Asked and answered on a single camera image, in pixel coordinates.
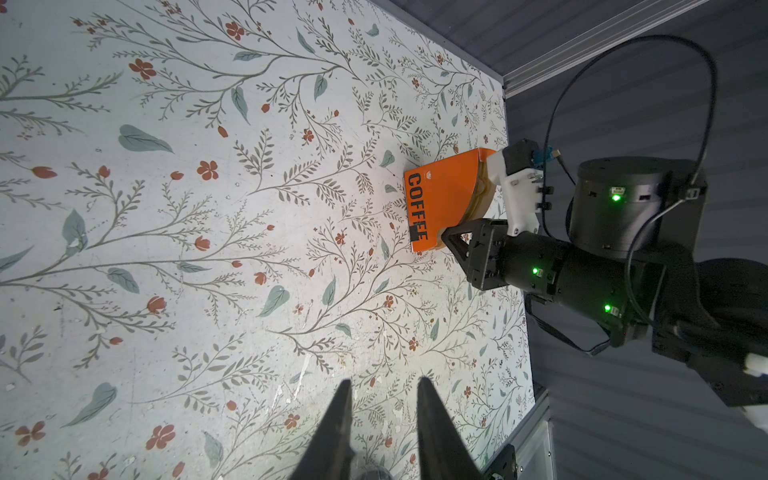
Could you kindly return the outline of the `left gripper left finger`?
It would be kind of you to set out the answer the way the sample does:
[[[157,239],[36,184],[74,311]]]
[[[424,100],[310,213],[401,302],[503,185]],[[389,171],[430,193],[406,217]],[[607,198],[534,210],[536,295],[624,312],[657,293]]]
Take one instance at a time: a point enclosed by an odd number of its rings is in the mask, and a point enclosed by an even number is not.
[[[351,428],[352,386],[351,381],[345,379],[336,389],[290,479],[349,479],[354,457],[350,444]]]

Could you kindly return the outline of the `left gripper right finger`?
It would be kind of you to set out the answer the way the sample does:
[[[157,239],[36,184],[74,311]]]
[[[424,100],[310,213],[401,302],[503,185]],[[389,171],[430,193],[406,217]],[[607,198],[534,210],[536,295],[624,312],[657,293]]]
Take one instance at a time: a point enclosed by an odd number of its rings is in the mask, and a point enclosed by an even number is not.
[[[428,377],[417,387],[417,433],[421,479],[482,479]]]

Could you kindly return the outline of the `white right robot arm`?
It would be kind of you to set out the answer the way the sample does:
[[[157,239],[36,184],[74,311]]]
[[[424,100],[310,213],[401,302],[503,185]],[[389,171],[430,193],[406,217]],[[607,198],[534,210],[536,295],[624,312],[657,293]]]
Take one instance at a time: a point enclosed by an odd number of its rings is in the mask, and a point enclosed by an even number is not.
[[[512,286],[592,321],[605,345],[650,335],[656,354],[694,370],[729,408],[767,426],[767,268],[698,262],[707,193],[691,160],[614,157],[578,170],[568,236],[478,219],[443,241],[479,290]]]

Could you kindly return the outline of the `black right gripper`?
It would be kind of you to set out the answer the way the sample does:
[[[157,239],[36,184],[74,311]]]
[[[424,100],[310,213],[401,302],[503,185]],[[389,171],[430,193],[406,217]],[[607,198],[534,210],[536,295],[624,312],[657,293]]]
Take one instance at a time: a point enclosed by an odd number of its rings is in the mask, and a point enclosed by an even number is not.
[[[600,347],[620,347],[658,325],[653,310],[663,268],[643,262],[635,249],[595,254],[537,233],[507,233],[508,222],[481,218],[444,230],[442,242],[467,280],[481,291],[514,287],[524,296],[525,313],[559,341],[576,343],[533,313],[532,302],[554,303],[592,321],[607,339]]]

